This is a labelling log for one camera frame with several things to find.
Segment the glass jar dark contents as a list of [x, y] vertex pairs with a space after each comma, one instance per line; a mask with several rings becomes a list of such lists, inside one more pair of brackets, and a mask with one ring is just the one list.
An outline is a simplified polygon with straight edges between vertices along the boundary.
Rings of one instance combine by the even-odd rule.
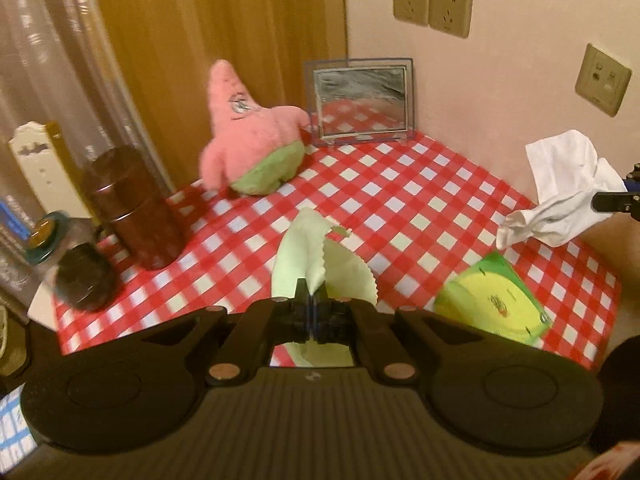
[[119, 289], [118, 273], [96, 246], [88, 219], [49, 212], [32, 228], [25, 256], [54, 296], [76, 310], [102, 310]]

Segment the single wall outlet plate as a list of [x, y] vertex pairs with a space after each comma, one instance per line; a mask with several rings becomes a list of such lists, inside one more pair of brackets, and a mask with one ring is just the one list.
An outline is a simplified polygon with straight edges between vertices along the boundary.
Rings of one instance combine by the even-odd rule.
[[587, 44], [575, 92], [601, 112], [615, 117], [626, 94], [632, 70], [612, 56]]

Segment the pink star plush toy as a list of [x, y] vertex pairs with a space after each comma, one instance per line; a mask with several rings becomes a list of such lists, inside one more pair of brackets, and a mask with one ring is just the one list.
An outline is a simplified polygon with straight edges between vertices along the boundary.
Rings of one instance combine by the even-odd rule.
[[198, 161], [206, 188], [264, 196], [296, 175], [305, 156], [300, 132], [310, 125], [306, 112], [259, 105], [222, 58], [210, 68], [207, 95], [213, 139]]

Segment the grey sheer curtain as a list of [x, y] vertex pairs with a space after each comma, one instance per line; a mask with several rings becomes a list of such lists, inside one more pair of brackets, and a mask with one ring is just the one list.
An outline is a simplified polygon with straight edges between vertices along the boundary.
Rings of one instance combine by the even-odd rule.
[[163, 192], [172, 183], [126, 88], [98, 0], [1, 0], [1, 221], [12, 248], [46, 212], [10, 148], [28, 122], [55, 122], [76, 168], [132, 145]]

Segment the red checkered tablecloth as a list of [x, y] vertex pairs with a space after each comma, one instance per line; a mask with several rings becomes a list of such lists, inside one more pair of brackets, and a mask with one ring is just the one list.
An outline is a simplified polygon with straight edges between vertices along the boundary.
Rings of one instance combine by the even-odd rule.
[[171, 203], [188, 231], [183, 254], [150, 272], [117, 240], [104, 240], [122, 292], [98, 313], [56, 306], [63, 353], [212, 304], [241, 312], [268, 297], [280, 240], [303, 208], [348, 231], [344, 243], [373, 272], [382, 310], [429, 307], [442, 284], [494, 249], [504, 217], [529, 206], [506, 182], [427, 136], [308, 148], [300, 174], [273, 194], [227, 200], [194, 182]]

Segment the light green cleaning cloth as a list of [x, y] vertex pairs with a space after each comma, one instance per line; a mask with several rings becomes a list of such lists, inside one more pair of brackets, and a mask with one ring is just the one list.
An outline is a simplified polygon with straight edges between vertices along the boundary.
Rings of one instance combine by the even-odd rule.
[[321, 286], [331, 298], [350, 297], [378, 303], [378, 286], [362, 258], [331, 240], [349, 232], [310, 208], [304, 208], [284, 233], [271, 273], [271, 293], [292, 298], [300, 278], [313, 294]]

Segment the blue checkered cloth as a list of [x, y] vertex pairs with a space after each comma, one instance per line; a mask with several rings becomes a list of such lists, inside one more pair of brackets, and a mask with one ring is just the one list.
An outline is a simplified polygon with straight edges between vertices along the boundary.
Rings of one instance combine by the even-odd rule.
[[37, 448], [21, 409], [24, 385], [12, 390], [0, 402], [0, 470], [7, 474]]

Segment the white wooden holder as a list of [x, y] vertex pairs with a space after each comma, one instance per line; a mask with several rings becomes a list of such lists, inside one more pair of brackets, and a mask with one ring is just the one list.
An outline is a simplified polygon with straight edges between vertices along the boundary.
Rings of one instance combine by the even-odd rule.
[[60, 210], [72, 218], [92, 218], [80, 192], [80, 171], [56, 122], [26, 122], [14, 130], [9, 144], [45, 212]]

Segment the brown curtain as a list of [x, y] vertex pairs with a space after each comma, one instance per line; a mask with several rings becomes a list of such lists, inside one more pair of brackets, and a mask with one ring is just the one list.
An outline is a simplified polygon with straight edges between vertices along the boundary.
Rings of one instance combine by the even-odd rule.
[[345, 0], [96, 0], [107, 39], [171, 188], [210, 139], [209, 67], [232, 63], [265, 106], [307, 105], [304, 66], [346, 58]]

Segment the double wall socket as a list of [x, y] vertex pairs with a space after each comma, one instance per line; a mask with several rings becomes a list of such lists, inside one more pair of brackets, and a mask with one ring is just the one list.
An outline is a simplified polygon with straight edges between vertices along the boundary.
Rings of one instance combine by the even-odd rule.
[[472, 9], [473, 0], [393, 0], [396, 20], [463, 39], [470, 34]]

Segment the brown cylindrical canister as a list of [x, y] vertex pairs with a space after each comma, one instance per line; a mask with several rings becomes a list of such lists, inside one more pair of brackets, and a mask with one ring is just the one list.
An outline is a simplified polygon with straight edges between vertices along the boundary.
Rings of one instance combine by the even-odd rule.
[[186, 247], [182, 225], [136, 148], [116, 146], [89, 162], [81, 186], [104, 226], [146, 270], [169, 266]]

